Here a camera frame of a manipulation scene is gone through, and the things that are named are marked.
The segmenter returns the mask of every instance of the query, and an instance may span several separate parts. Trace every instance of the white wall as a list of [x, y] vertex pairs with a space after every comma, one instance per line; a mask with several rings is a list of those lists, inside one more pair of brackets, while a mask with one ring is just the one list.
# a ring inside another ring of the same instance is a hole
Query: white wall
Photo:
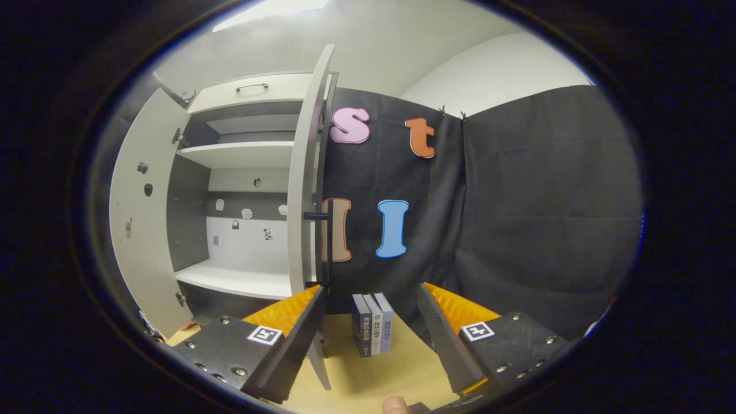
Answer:
[[532, 94], [588, 79], [565, 56], [530, 33], [503, 35], [452, 57], [400, 98], [450, 115], [470, 116]]
[[523, 31], [462, 0], [329, 0], [318, 10], [212, 33], [223, 20], [179, 42], [154, 66], [174, 92], [190, 96], [194, 89], [256, 74], [312, 72], [325, 45], [334, 43], [330, 70], [340, 72], [338, 86], [398, 97], [459, 51]]

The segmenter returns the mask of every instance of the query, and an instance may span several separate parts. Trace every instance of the metal handle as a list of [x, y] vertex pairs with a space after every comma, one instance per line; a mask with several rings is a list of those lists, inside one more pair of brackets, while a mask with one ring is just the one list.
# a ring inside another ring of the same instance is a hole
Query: metal handle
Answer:
[[245, 86], [239, 86], [235, 88], [235, 92], [240, 92], [242, 88], [250, 88], [251, 86], [263, 86], [263, 89], [268, 89], [269, 84], [268, 83], [254, 83], [252, 85], [245, 85]]

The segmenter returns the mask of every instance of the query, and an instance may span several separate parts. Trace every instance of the black fabric backdrop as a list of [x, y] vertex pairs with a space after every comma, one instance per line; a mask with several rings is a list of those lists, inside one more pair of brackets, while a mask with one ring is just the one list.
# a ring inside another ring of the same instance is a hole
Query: black fabric backdrop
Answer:
[[[467, 118], [337, 88], [333, 108], [364, 108], [370, 137], [328, 139], [324, 197], [352, 202], [328, 311], [351, 294], [386, 294], [424, 340], [422, 281], [494, 312], [524, 312], [568, 339], [605, 312], [631, 267], [643, 199], [632, 136], [592, 86], [542, 92]], [[416, 156], [404, 121], [435, 129]], [[404, 255], [381, 259], [382, 200], [405, 200]]]

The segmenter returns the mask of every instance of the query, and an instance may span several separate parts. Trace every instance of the open cabinet door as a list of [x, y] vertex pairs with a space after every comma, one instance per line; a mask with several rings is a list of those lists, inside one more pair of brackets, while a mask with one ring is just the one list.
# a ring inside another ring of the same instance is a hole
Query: open cabinet door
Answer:
[[178, 143], [189, 114], [161, 89], [135, 117], [118, 154], [110, 186], [110, 234], [135, 302], [170, 337], [192, 319], [182, 301], [166, 233], [166, 198]]
[[[305, 277], [311, 274], [315, 260], [312, 254], [314, 247], [312, 244], [316, 238], [310, 232], [312, 224], [304, 220], [304, 212], [317, 211], [312, 197], [312, 180], [316, 171], [314, 156], [320, 117], [325, 106], [325, 86], [330, 59], [334, 49], [335, 45], [328, 44], [317, 61], [302, 109], [299, 112], [297, 130], [294, 133], [294, 149], [291, 151], [289, 187], [286, 195], [286, 205], [289, 207], [289, 213], [286, 215], [288, 239], [286, 248], [289, 254], [289, 282], [292, 295], [304, 290]], [[330, 381], [327, 377], [325, 361], [322, 360], [322, 344], [318, 338], [314, 338], [307, 356], [322, 386], [329, 390]]]

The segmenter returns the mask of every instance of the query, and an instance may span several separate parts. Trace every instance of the wooden table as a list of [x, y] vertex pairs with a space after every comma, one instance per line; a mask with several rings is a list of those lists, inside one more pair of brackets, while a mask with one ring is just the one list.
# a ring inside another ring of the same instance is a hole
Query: wooden table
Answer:
[[322, 387], [305, 358], [289, 399], [274, 405], [299, 414], [380, 414], [381, 403], [390, 396], [431, 409], [458, 399], [437, 354], [398, 315], [391, 350], [370, 358], [358, 355], [351, 315], [326, 315], [322, 324], [332, 390]]

